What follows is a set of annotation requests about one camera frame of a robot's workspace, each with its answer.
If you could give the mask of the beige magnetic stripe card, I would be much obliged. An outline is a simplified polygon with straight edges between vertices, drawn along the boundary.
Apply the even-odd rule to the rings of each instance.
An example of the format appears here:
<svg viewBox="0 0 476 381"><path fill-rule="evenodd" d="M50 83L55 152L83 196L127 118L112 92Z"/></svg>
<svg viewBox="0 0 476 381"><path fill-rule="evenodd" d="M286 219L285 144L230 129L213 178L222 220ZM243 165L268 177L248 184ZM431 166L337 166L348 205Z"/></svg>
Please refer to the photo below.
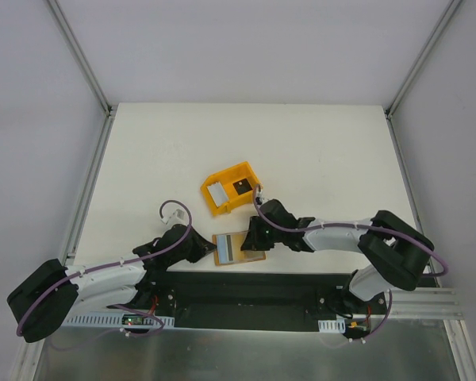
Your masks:
<svg viewBox="0 0 476 381"><path fill-rule="evenodd" d="M231 234L216 235L215 245L217 247L216 262L218 265L227 265L234 262Z"/></svg>

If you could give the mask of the orange leather card holder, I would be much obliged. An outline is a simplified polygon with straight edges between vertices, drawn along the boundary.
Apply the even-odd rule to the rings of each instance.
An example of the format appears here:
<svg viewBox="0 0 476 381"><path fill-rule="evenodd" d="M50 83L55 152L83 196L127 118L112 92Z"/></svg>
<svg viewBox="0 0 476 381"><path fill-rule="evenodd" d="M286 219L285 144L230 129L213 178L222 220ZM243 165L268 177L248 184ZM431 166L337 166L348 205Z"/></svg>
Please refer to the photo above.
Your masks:
<svg viewBox="0 0 476 381"><path fill-rule="evenodd" d="M241 249L246 236L246 232L213 235L213 244L216 246L213 254L215 265L219 267L265 260L265 252Z"/></svg>

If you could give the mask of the yellow plastic bin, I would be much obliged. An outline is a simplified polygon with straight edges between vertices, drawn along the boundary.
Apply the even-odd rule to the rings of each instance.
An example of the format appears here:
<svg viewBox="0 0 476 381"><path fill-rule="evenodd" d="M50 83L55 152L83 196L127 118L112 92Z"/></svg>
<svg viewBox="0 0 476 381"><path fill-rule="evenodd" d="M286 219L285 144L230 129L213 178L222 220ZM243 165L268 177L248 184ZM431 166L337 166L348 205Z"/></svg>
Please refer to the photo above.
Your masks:
<svg viewBox="0 0 476 381"><path fill-rule="evenodd" d="M251 184L252 191L238 195L233 187L233 184L241 179L247 179ZM222 205L221 207L216 207L207 191L206 187L215 182L220 182L224 187L227 195L228 202ZM200 187L200 191L205 200L206 205L209 208L210 213L213 217L230 214L234 209L252 204L253 201L253 190L257 185L260 184L260 181L254 171L251 168L249 162L244 161L232 167L226 168L222 171L216 172L210 175Z"/></svg>

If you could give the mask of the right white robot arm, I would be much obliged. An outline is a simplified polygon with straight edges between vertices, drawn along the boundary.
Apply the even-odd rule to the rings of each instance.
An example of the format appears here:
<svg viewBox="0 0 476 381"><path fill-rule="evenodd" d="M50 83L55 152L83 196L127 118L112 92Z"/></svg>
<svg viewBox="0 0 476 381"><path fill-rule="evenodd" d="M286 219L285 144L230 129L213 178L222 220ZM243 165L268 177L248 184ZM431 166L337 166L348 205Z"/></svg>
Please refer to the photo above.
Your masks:
<svg viewBox="0 0 476 381"><path fill-rule="evenodd" d="M393 287L413 291L423 275L433 243L388 210L357 222L324 222L295 217L277 199L260 204L250 218L244 251L268 251L283 244L294 252L335 250L363 254L370 264L354 271L340 290L343 308L359 313Z"/></svg>

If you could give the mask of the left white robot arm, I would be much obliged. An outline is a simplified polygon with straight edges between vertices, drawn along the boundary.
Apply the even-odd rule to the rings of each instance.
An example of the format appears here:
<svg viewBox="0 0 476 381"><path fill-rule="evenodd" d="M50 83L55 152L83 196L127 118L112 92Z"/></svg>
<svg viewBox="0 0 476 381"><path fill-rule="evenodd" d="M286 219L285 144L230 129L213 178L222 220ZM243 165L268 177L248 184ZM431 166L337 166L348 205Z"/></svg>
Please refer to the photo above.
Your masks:
<svg viewBox="0 0 476 381"><path fill-rule="evenodd" d="M6 299L17 335L34 343L77 314L127 303L142 309L152 299L149 286L156 272L184 260L195 264L216 249L194 228L176 224L108 264L65 266L47 260Z"/></svg>

